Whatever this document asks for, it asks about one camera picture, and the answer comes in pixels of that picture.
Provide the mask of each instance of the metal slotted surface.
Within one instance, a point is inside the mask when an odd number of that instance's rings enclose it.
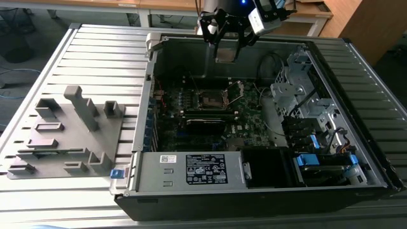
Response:
[[[145,41],[150,32],[194,33],[190,30],[99,25],[82,25],[79,30],[69,30],[0,139],[2,223],[21,222],[21,226],[54,225],[66,228],[197,228],[407,216],[407,194],[404,192],[390,199],[364,202],[336,213],[259,219],[134,222],[114,202],[109,177],[10,180],[6,171],[14,162],[17,150],[25,147],[23,141],[30,135],[27,128],[37,119],[34,105],[41,98],[50,97],[67,103],[63,97],[67,85],[81,85],[85,97],[93,98],[95,104],[117,100],[127,106],[117,164],[130,162],[149,61]],[[407,122],[404,120],[404,109],[353,46],[340,39],[275,38],[316,42],[401,178],[407,179]]]

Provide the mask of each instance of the motherboard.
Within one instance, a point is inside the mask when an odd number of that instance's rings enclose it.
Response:
[[[159,151],[237,151],[270,146],[254,81],[157,80]]]

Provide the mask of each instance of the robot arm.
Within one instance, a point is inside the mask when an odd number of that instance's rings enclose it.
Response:
[[[286,0],[207,0],[201,13],[203,39],[215,46],[218,55],[219,42],[227,32],[238,34],[235,60],[239,51],[253,46],[265,35],[282,25],[289,15],[297,10],[285,9]]]

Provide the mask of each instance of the white sticker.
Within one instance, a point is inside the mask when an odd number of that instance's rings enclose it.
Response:
[[[317,15],[318,18],[332,18],[332,15]]]
[[[119,4],[119,6],[122,6],[122,7],[137,7],[135,4]]]
[[[162,155],[161,163],[177,163],[177,155]]]

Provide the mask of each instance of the power supply label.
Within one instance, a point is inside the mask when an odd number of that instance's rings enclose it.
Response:
[[[225,154],[187,155],[187,183],[214,185],[229,183]]]

